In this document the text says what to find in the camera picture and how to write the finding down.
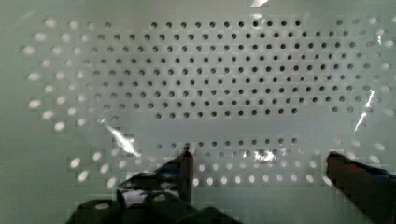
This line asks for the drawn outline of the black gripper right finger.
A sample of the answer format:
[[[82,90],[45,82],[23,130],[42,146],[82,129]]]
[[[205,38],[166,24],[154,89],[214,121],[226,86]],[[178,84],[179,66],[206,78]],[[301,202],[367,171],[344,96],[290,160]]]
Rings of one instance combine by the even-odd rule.
[[[332,151],[326,175],[374,224],[395,224],[395,175]]]

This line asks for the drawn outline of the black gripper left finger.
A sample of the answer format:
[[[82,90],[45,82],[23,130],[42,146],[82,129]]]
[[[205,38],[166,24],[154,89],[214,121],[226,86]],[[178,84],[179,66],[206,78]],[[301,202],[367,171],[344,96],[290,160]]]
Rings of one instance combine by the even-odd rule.
[[[150,193],[167,192],[180,200],[191,201],[194,176],[194,157],[190,145],[181,153],[164,163],[153,172],[142,172],[120,183],[117,187],[117,201],[122,205],[142,203]]]

